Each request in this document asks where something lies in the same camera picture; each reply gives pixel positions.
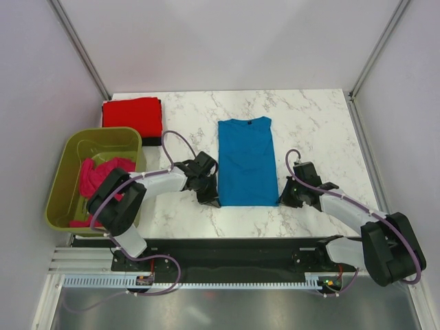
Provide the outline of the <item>blue t shirt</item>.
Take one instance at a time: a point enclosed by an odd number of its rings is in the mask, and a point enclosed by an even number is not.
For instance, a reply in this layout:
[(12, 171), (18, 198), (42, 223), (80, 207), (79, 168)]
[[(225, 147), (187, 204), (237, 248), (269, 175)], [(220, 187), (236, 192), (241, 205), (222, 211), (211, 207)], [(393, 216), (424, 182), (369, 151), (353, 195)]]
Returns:
[(218, 192), (222, 206), (278, 205), (271, 123), (265, 116), (218, 122)]

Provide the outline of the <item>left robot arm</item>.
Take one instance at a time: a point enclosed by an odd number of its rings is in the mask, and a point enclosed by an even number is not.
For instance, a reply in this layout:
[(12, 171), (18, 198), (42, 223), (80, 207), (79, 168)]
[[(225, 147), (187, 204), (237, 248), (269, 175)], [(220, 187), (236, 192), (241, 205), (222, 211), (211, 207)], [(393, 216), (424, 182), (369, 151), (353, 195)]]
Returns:
[(219, 208), (217, 171), (217, 161), (204, 152), (173, 162), (163, 170), (129, 173), (115, 168), (87, 202), (92, 216), (89, 227), (107, 235), (135, 270), (145, 270), (151, 254), (134, 224), (143, 202), (165, 193), (189, 190), (196, 193), (199, 204)]

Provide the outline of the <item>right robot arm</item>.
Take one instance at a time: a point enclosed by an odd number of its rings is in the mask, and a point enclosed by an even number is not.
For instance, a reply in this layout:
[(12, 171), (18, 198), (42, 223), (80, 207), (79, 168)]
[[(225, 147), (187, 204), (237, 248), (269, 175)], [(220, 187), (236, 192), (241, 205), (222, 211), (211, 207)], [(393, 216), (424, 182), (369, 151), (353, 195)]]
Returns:
[(358, 238), (330, 236), (318, 242), (316, 265), (325, 271), (338, 263), (366, 270), (380, 286), (397, 281), (415, 285), (421, 280), (426, 259), (408, 217), (369, 208), (345, 194), (339, 186), (322, 182), (311, 162), (287, 167), (290, 175), (278, 201), (284, 206), (309, 206), (335, 217), (356, 231)]

